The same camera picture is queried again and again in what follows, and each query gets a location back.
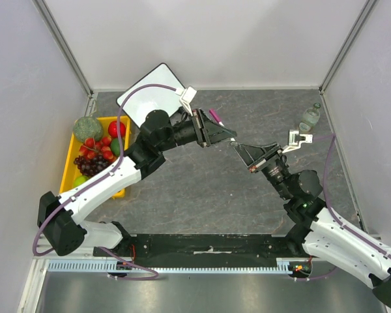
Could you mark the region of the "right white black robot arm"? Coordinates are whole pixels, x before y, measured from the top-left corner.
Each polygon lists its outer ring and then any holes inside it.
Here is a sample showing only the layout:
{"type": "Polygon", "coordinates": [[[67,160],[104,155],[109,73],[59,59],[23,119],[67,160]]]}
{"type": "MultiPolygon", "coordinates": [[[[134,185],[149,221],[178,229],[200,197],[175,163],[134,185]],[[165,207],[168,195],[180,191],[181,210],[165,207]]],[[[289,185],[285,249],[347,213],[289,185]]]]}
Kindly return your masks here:
{"type": "Polygon", "coordinates": [[[315,170],[290,173],[277,143],[265,146],[231,142],[250,173],[262,173],[285,201],[294,222],[285,240],[295,257],[307,253],[353,275],[391,308],[391,246],[373,238],[339,215],[320,198],[323,187],[315,170]]]}

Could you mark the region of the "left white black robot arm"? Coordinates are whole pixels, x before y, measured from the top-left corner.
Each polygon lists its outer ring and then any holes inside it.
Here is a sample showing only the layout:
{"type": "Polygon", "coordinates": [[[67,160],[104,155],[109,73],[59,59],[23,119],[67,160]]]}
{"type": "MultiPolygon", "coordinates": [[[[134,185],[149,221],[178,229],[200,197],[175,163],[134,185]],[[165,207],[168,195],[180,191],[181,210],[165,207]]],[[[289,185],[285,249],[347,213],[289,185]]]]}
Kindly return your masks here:
{"type": "Polygon", "coordinates": [[[116,192],[154,173],[166,161],[164,151],[191,142],[208,147],[236,137],[234,130],[214,122],[203,110],[193,113],[190,120],[172,125],[167,112],[151,111],[135,142],[113,164],[79,187],[41,197],[38,226],[58,256],[81,246],[102,246],[115,256],[127,254],[130,241],[118,222],[88,222],[86,217],[116,192]]]}

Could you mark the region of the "white whiteboard black frame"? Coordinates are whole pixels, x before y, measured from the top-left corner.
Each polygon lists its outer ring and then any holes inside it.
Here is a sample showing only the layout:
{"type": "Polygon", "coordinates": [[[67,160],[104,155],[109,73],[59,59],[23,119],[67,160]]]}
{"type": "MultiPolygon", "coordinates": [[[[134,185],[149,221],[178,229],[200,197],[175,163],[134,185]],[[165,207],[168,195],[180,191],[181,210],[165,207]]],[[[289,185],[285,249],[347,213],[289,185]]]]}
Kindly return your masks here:
{"type": "MultiPolygon", "coordinates": [[[[183,84],[172,70],[165,63],[161,63],[118,97],[118,106],[123,104],[125,98],[132,91],[143,85],[150,84],[166,85],[174,89],[184,89],[183,84]]],[[[132,95],[123,106],[123,111],[140,128],[151,111],[163,110],[171,117],[181,107],[179,96],[174,91],[160,87],[148,87],[132,95]]]]}

